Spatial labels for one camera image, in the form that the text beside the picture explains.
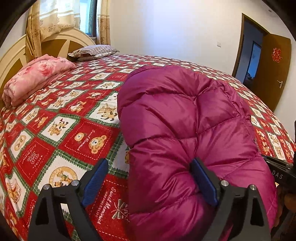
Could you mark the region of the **person right hand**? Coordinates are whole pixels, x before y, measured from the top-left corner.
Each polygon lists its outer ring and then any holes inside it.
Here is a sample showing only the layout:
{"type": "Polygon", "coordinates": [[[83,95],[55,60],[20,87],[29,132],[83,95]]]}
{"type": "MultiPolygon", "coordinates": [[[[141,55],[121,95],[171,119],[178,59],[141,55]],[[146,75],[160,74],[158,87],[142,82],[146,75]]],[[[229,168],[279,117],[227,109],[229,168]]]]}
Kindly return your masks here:
{"type": "Polygon", "coordinates": [[[278,196],[278,210],[276,214],[276,219],[274,222],[274,227],[278,226],[280,222],[280,217],[282,215],[283,207],[285,206],[289,211],[295,213],[296,209],[296,196],[295,192],[288,192],[287,189],[283,188],[281,185],[276,187],[278,196]]]}

